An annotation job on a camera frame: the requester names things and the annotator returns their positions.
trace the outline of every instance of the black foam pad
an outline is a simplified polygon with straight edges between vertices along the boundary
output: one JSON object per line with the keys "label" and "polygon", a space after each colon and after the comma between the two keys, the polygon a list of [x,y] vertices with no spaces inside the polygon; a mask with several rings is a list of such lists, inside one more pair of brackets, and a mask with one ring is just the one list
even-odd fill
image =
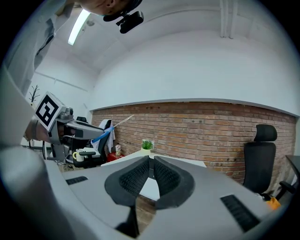
{"label": "black foam pad", "polygon": [[134,207],[135,200],[149,176],[149,156],[107,177],[104,186],[116,204]]}
{"label": "black foam pad", "polygon": [[256,125],[256,136],[254,142],[272,142],[277,139],[277,131],[272,125]]}
{"label": "black foam pad", "polygon": [[177,208],[194,192],[193,176],[158,156],[154,157],[154,177],[160,195],[155,203],[156,210]]}

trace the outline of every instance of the white mug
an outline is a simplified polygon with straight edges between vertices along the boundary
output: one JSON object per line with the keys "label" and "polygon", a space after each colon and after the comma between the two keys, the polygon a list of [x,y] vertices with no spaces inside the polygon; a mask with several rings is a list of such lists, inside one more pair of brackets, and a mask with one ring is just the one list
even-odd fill
{"label": "white mug", "polygon": [[84,156],[79,155],[80,152],[83,152],[82,149],[76,149],[76,152],[73,152],[73,158],[76,159],[77,162],[83,162]]}

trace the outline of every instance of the black slot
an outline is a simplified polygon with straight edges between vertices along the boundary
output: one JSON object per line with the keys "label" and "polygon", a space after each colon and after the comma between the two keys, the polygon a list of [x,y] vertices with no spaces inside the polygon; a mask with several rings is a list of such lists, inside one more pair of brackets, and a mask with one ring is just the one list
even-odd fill
{"label": "black slot", "polygon": [[87,180],[87,177],[77,177],[77,178],[71,178],[71,179],[67,179],[66,182],[68,185],[72,185],[72,184],[75,184],[75,183],[78,183],[78,182],[82,182],[82,181],[85,181]]}
{"label": "black slot", "polygon": [[240,227],[247,232],[259,224],[259,220],[246,208],[246,206],[234,195],[220,198],[225,207],[232,214]]}

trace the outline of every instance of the potted plant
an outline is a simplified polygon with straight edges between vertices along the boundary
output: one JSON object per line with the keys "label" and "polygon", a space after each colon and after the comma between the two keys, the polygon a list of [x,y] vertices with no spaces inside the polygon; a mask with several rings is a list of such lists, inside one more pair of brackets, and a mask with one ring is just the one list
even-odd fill
{"label": "potted plant", "polygon": [[149,155],[150,152],[151,152],[151,149],[153,149],[153,148],[154,148],[154,142],[153,141],[143,139],[141,151],[145,155]]}

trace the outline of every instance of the ceiling light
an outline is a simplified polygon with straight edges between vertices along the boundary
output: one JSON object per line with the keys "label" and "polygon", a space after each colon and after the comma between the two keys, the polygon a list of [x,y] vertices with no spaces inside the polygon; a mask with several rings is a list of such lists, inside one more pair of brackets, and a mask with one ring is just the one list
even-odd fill
{"label": "ceiling light", "polygon": [[90,13],[87,10],[82,10],[81,13],[79,14],[74,27],[71,31],[69,40],[67,43],[69,43],[70,45],[74,45],[74,42],[78,36],[78,33],[80,31],[80,29],[82,28],[82,26],[84,25],[86,19],[89,17]]}

